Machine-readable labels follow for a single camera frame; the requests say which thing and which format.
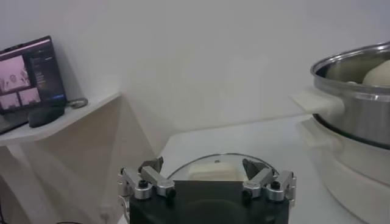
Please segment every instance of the laptop screen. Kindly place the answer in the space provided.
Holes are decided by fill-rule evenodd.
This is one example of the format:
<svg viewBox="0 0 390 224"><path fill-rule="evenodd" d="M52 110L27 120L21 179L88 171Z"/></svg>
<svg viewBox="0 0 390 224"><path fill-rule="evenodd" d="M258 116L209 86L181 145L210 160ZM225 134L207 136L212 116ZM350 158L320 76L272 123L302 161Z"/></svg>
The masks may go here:
<svg viewBox="0 0 390 224"><path fill-rule="evenodd" d="M0 52L0 112L65 103L50 37Z"/></svg>

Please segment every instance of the pot rim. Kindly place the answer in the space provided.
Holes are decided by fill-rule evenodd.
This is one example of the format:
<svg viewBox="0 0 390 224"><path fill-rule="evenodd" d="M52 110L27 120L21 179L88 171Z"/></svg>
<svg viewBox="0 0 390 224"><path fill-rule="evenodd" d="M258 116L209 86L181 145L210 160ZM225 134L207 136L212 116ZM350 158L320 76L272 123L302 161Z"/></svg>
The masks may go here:
<svg viewBox="0 0 390 224"><path fill-rule="evenodd" d="M367 86L363 84L354 84L354 83L347 83L347 82L340 82L337 80L327 79L324 77L321 77L317 75L318 70L323 68L324 66L327 66L329 64L332 64L336 61L341 61L346 58L350 58L356 55L365 54L367 52L390 52L390 41L384 42L384 43L378 43L370 46L360 47L357 49L344 51L332 56L329 56L327 58L321 59L318 62L316 62L311 68L310 73L314 76L314 78L320 80L322 83L334 86L336 88L342 88L345 90L351 90L351 91L358 91L361 93L378 93L378 94L389 94L390 93L390 86Z"/></svg>

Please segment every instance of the white pot handle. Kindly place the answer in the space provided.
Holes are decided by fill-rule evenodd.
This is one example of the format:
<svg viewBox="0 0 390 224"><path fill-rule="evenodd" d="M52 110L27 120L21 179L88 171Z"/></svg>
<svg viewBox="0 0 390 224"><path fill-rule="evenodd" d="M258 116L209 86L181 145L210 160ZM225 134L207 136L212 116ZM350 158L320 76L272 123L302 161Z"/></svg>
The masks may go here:
<svg viewBox="0 0 390 224"><path fill-rule="evenodd" d="M314 87L290 96L292 101L306 113L318 113L324 116L343 114L344 103L336 96L324 93Z"/></svg>
<svg viewBox="0 0 390 224"><path fill-rule="evenodd" d="M341 141L336 136L322 130L318 125L314 118L310 118L296 124L296 128L309 148L340 150L342 148Z"/></svg>

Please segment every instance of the wall-mounted shelf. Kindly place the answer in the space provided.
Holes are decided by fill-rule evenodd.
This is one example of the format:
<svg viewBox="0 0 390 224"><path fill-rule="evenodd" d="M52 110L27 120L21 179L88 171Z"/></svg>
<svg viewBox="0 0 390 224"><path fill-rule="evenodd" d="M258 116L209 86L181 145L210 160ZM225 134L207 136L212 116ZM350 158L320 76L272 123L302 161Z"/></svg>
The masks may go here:
<svg viewBox="0 0 390 224"><path fill-rule="evenodd" d="M119 96L120 93L113 93L90 98L88 99L89 103L87 106L76 110L67 108L65 110L65 114L62 117L58 118L53 123L44 125L42 127L30 128L28 124L23 125L20 128L0 135L0 146L15 145L47 138L87 116L88 114L94 112L105 104L115 100Z"/></svg>

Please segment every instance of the white table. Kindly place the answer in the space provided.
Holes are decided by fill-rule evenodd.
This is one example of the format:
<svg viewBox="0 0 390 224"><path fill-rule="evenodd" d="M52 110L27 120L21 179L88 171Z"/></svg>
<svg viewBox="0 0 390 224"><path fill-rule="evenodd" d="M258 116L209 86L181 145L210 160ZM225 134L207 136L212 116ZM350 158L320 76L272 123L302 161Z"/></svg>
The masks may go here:
<svg viewBox="0 0 390 224"><path fill-rule="evenodd" d="M180 166L214 153L242 153L270 163L277 170L292 170L297 175L297 200L291 212L296 224L360 224L326 190L306 155L306 146L295 124L308 116L256 122L172 136L161 152L167 177Z"/></svg>

